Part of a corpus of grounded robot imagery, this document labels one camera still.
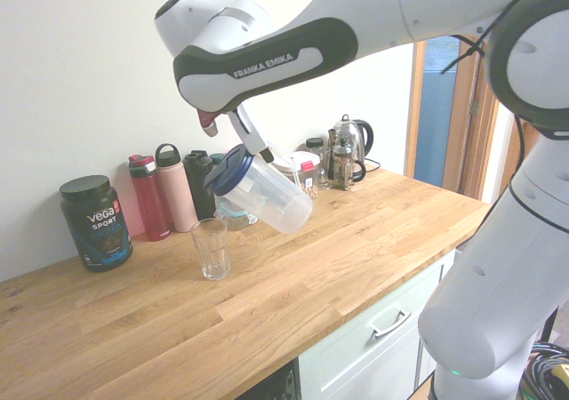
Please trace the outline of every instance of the vega sport label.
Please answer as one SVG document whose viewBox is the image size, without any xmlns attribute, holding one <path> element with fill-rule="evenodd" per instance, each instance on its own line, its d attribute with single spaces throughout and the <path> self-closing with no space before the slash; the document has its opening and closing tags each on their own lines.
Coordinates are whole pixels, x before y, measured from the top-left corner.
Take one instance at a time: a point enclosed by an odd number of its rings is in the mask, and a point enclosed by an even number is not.
<svg viewBox="0 0 569 400">
<path fill-rule="evenodd" d="M 128 253 L 130 237 L 118 200 L 103 208 L 77 209 L 69 216 L 71 235 L 87 266 L 109 264 Z"/>
<path fill-rule="evenodd" d="M 274 67 L 278 67 L 280 65 L 287 64 L 296 60 L 298 57 L 293 56 L 291 53 L 285 53 L 283 55 L 276 56 L 275 58 L 271 58 L 269 60 L 264 60 L 263 62 L 258 62 L 256 64 L 252 64 L 248 67 L 244 67 L 234 71 L 231 75 L 235 79 L 244 78 L 250 76 L 252 74 L 259 73 L 261 71 L 265 71 L 267 69 L 271 69 Z"/>
</svg>

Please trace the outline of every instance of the drinking glass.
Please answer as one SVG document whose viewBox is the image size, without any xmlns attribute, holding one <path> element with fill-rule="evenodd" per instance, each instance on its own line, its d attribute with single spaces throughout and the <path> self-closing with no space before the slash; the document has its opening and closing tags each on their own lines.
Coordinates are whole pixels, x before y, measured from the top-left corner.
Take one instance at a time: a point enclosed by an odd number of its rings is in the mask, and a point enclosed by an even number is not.
<svg viewBox="0 0 569 400">
<path fill-rule="evenodd" d="M 313 147 L 310 149 L 312 154 L 320 157 L 320 169 L 318 172 L 318 189 L 330 189 L 327 168 L 330 165 L 330 147 Z"/>
<path fill-rule="evenodd" d="M 228 225 L 224 220 L 200 220 L 189 231 L 194 239 L 204 277 L 221 280 L 231 270 Z"/>
</svg>

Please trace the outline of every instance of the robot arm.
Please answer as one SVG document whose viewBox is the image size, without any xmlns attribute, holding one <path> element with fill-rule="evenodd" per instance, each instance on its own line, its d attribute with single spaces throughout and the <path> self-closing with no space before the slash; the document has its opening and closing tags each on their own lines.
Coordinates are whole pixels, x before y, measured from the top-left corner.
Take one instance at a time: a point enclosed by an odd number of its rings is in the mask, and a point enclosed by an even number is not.
<svg viewBox="0 0 569 400">
<path fill-rule="evenodd" d="M 229 112 L 253 153 L 266 143 L 247 98 L 396 45 L 479 34 L 500 19 L 486 53 L 494 92 L 547 139 L 421 315 L 438 400 L 513 400 L 532 333 L 569 296 L 569 0 L 519 0 L 501 16 L 511 1 L 314 0 L 277 32 L 241 0 L 170 0 L 156 14 L 202 127 L 215 134 L 214 118 Z"/>
<path fill-rule="evenodd" d="M 174 57 L 181 96 L 199 110 L 202 127 L 213 136 L 214 118 L 247 98 L 400 44 L 464 28 L 476 34 L 509 1 L 314 0 L 275 32 L 270 17 L 251 2 L 170 0 L 155 23 Z M 260 151 L 262 145 L 240 136 L 250 152 Z"/>
</svg>

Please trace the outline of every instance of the cabinet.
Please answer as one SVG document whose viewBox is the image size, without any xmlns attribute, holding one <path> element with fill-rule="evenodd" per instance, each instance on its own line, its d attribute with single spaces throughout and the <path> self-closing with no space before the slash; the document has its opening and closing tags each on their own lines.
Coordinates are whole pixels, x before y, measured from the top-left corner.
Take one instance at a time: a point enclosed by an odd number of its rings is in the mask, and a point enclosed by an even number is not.
<svg viewBox="0 0 569 400">
<path fill-rule="evenodd" d="M 405 400 L 434 369 L 417 331 L 454 251 L 299 356 L 303 400 Z"/>
</svg>

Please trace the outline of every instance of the plastic pitcher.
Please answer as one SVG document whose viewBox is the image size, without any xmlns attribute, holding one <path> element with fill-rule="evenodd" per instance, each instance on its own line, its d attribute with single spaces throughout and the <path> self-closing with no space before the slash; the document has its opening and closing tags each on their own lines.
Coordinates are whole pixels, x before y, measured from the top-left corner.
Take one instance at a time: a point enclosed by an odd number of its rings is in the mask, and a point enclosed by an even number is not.
<svg viewBox="0 0 569 400">
<path fill-rule="evenodd" d="M 226 154 L 205 186 L 285 234 L 302 228 L 312 213 L 310 198 L 244 145 Z"/>
</svg>

